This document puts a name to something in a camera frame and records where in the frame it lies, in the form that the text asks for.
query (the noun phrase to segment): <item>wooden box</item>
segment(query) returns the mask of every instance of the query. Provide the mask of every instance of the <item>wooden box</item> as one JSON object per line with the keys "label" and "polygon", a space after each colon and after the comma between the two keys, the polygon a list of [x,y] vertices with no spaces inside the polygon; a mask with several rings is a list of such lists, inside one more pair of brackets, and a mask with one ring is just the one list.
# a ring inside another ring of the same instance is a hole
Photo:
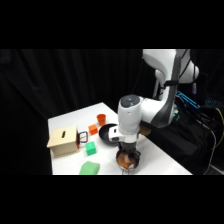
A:
{"label": "wooden box", "polygon": [[55,129],[50,137],[47,148],[55,157],[62,157],[79,152],[78,131],[76,126]]}

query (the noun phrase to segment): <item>black background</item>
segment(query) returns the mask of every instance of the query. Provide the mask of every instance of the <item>black background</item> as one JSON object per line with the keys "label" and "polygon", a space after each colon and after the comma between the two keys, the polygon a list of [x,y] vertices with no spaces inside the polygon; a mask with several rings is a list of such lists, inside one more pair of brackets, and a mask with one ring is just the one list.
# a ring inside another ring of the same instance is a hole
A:
{"label": "black background", "polygon": [[[224,98],[224,49],[194,49],[209,75],[208,93]],[[104,102],[117,111],[132,93],[142,49],[2,49],[0,102],[2,174],[51,174],[47,120]],[[143,62],[135,94],[152,97],[154,70]]]}

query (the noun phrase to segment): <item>table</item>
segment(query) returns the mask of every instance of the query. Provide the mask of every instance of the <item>table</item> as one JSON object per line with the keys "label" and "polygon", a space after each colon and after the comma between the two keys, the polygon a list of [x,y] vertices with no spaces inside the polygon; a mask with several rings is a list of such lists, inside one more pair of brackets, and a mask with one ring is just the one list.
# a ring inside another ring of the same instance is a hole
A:
{"label": "table", "polygon": [[[79,132],[87,131],[88,126],[95,124],[100,129],[96,116],[107,115],[107,124],[118,124],[118,116],[104,103],[96,104],[72,113],[48,120],[49,133],[56,128],[76,125]],[[87,162],[100,164],[98,175],[122,175],[122,170],[116,162],[118,147],[105,145],[99,135],[90,136],[89,142],[95,142],[97,153],[87,156],[85,144],[80,145],[80,152],[55,158],[51,151],[53,175],[78,175],[82,165]],[[130,175],[191,175],[179,163],[169,157],[146,137],[140,135],[137,149],[141,152],[141,160],[138,168]]]}

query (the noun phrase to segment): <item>green block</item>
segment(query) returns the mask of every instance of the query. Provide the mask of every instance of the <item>green block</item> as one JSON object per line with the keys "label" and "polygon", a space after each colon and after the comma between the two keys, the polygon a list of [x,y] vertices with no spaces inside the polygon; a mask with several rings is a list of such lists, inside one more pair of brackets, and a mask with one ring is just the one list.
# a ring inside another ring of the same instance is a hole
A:
{"label": "green block", "polygon": [[97,175],[99,168],[98,163],[86,162],[82,165],[79,175]]}
{"label": "green block", "polygon": [[86,144],[86,152],[87,152],[88,156],[96,154],[96,146],[95,146],[94,142],[89,142]]}

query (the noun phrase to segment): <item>red cup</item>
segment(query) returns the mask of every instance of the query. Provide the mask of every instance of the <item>red cup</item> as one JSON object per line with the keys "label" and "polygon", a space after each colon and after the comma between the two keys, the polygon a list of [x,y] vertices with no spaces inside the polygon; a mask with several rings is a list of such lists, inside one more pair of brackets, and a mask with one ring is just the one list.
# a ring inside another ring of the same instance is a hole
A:
{"label": "red cup", "polygon": [[98,120],[99,126],[103,127],[106,124],[106,115],[105,114],[99,114],[97,116],[97,120]]}

